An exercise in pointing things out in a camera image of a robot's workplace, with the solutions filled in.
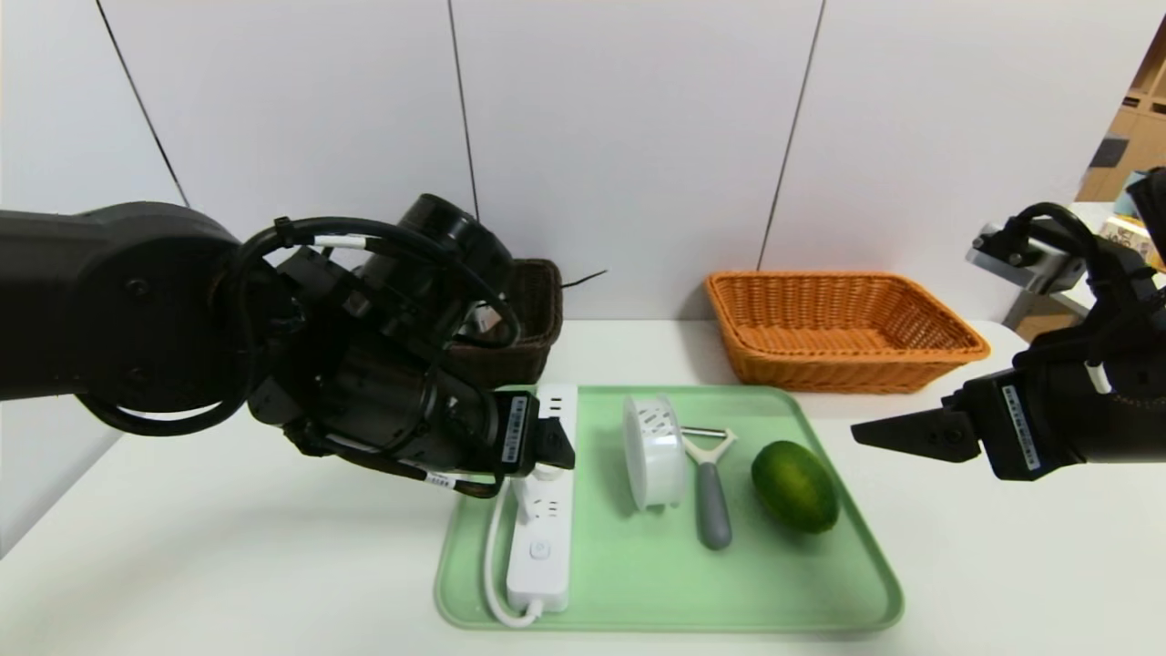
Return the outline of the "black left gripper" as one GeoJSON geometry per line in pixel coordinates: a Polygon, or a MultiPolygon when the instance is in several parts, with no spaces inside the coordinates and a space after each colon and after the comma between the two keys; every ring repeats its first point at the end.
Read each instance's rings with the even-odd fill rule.
{"type": "MultiPolygon", "coordinates": [[[[525,475],[536,398],[529,392],[491,392],[450,371],[431,369],[431,470],[478,475],[525,475]]],[[[536,464],[574,470],[576,453],[557,416],[536,422],[536,464]]]]}

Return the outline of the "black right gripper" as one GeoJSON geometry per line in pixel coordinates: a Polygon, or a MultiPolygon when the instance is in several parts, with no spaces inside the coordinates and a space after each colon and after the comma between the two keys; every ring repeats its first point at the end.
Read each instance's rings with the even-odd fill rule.
{"type": "Polygon", "coordinates": [[[1017,354],[1007,371],[974,378],[932,410],[851,426],[859,445],[950,464],[983,446],[999,480],[1037,481],[1065,466],[1100,463],[1087,405],[1111,398],[1100,360],[1017,354]]]}

